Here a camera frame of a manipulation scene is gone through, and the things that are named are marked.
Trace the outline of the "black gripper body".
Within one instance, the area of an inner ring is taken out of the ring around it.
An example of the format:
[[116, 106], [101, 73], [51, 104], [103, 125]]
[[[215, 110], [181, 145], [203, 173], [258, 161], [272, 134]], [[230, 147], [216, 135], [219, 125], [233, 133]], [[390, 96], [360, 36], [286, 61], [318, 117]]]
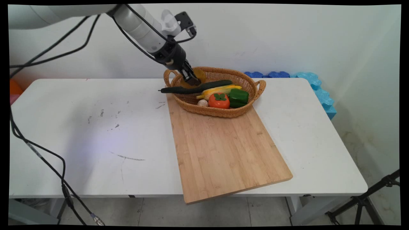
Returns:
[[164, 62], [166, 68], [170, 70], [181, 70], [186, 63], [186, 52], [180, 44], [166, 43], [158, 51], [154, 52], [154, 57], [160, 62]]

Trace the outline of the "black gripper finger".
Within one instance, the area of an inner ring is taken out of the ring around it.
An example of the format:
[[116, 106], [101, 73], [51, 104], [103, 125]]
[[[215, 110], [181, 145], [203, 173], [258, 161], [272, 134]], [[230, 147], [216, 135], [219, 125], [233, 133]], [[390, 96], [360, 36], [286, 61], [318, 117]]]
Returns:
[[201, 83], [188, 61], [185, 61], [185, 82], [189, 86], [199, 86]]
[[182, 75], [180, 80], [181, 86], [194, 86], [194, 74], [191, 67], [183, 67], [179, 70]]

